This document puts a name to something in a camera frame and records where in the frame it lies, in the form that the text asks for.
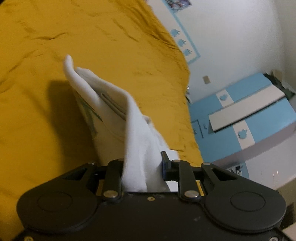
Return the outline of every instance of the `folded white fabric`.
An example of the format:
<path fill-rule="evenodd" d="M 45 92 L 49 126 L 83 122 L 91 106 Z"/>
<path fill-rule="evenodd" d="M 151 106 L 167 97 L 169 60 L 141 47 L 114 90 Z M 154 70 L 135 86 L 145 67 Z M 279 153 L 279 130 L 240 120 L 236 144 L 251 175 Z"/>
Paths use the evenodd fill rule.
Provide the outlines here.
<path fill-rule="evenodd" d="M 100 162 L 107 164 L 115 159 L 124 159 L 124 190 L 169 191 L 162 179 L 160 152 L 167 151 L 170 159 L 179 159 L 178 153 L 169 150 L 132 96 L 88 69 L 78 67 L 74 70 L 70 55 L 65 58 L 64 72 L 90 128 Z M 176 184 L 172 187 L 172 191 L 176 191 Z"/>

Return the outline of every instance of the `screw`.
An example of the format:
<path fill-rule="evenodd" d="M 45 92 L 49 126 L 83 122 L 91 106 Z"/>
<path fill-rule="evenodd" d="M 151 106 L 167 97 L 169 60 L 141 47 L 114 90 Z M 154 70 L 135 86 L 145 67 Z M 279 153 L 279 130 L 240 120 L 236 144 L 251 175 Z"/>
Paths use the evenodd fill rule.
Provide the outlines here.
<path fill-rule="evenodd" d="M 197 198 L 200 194 L 197 191 L 189 190 L 184 192 L 184 195 L 188 198 Z"/>
<path fill-rule="evenodd" d="M 155 197 L 148 197 L 147 200 L 148 201 L 154 201 L 155 200 Z"/>
<path fill-rule="evenodd" d="M 34 241 L 34 239 L 31 236 L 24 237 L 24 241 Z"/>
<path fill-rule="evenodd" d="M 118 196 L 118 192 L 114 190 L 108 190 L 103 193 L 106 198 L 116 198 Z"/>

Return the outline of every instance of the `colorful picture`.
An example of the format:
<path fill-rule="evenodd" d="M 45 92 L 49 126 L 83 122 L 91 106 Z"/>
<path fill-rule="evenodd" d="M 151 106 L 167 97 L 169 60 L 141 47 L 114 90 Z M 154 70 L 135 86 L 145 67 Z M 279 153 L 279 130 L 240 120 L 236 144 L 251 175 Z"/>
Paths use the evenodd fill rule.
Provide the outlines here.
<path fill-rule="evenodd" d="M 181 11 L 182 9 L 192 5 L 189 0 L 165 0 L 165 1 L 174 12 Z"/>

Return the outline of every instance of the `mustard yellow cloth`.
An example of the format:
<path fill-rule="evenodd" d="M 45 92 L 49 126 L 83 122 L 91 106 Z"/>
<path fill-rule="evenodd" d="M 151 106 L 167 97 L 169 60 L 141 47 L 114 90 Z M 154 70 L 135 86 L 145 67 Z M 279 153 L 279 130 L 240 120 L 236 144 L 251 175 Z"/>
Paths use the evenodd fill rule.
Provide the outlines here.
<path fill-rule="evenodd" d="M 0 5 L 0 238 L 22 231 L 28 189 L 96 159 L 62 70 L 77 66 L 127 90 L 170 148 L 202 162 L 184 93 L 182 53 L 143 0 L 5 0 Z"/>

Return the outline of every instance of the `blue border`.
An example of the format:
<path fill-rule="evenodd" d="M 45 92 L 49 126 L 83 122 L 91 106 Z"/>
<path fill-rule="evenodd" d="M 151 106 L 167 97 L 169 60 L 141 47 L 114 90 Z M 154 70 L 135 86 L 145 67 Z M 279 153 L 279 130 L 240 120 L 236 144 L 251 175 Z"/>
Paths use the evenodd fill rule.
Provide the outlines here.
<path fill-rule="evenodd" d="M 189 37 L 189 34 L 187 33 L 186 29 L 183 27 L 182 23 L 180 22 L 179 18 L 176 16 L 175 12 L 171 9 L 171 7 L 168 5 L 168 3 L 166 2 L 166 0 L 162 0 L 162 2 L 165 4 L 165 6 L 167 6 L 168 10 L 170 11 L 170 13 L 173 15 L 174 19 L 177 21 L 177 23 L 179 24 L 180 28 L 183 30 L 185 36 L 187 37 L 187 39 L 189 40 L 190 44 L 193 47 L 193 50 L 196 53 L 196 57 L 190 61 L 187 62 L 187 64 L 192 64 L 193 62 L 195 62 L 198 58 L 200 58 L 200 54 L 196 48 L 196 46 L 194 45 L 194 43 L 192 42 L 191 38 Z"/>

